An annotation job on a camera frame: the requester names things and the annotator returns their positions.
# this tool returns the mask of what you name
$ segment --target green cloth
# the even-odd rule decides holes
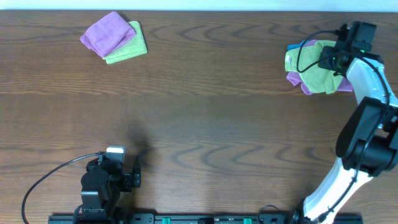
[[[303,47],[300,55],[300,63],[298,67],[303,70],[313,62],[319,60],[324,46],[334,47],[335,41],[318,40],[313,46]],[[287,72],[297,72],[297,55],[300,48],[290,50],[285,56],[285,69]],[[343,77],[341,75],[334,76],[331,70],[323,69],[314,65],[307,71],[300,73],[300,77],[308,89],[313,93],[326,94],[334,93],[340,86]]]
[[[127,43],[114,52],[103,57],[107,64],[120,62],[122,60],[130,59],[148,53],[147,46],[145,44],[144,36],[141,31],[141,26],[137,21],[131,21],[129,24],[136,31],[136,35]]]

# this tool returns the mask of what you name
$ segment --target purple towel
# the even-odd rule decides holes
[[[100,57],[105,57],[135,35],[136,31],[118,13],[111,12],[89,27],[80,40]]]
[[[286,76],[286,79],[291,82],[294,86],[301,83],[301,89],[306,95],[312,95],[313,93],[308,89],[308,87],[304,84],[303,80],[300,77],[300,74],[297,72],[289,72]],[[340,85],[337,88],[337,91],[353,91],[353,86],[346,79],[343,78]]]

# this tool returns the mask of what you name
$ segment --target stacked cloth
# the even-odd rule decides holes
[[[351,83],[346,78],[341,75],[334,76],[333,71],[320,68],[316,65],[303,73],[298,73],[296,67],[297,56],[302,44],[303,42],[287,47],[285,70],[289,72],[286,76],[288,81],[293,85],[301,83],[301,89],[307,95],[323,92],[330,94],[335,91],[353,91]],[[299,68],[304,69],[317,61],[324,46],[334,47],[335,44],[336,42],[329,40],[307,41],[301,51]]]
[[[80,40],[111,64],[148,52],[139,22],[111,12],[87,29]]]

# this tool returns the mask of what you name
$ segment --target tabletop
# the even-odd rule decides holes
[[[141,188],[123,194],[121,206],[295,208],[331,169],[337,136],[356,108],[353,93],[307,96],[285,79],[286,47],[315,31],[376,24],[373,51],[398,90],[398,14],[121,11],[141,23],[148,53],[107,65],[80,36],[108,13],[0,11],[0,223],[22,223],[22,198],[48,171],[112,144],[142,165]],[[81,204],[87,162],[32,191],[30,223]],[[397,184],[397,169],[384,172],[341,211],[396,222]]]

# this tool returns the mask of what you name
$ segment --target white wall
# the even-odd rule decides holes
[[[0,9],[398,12],[398,0],[0,0]]]

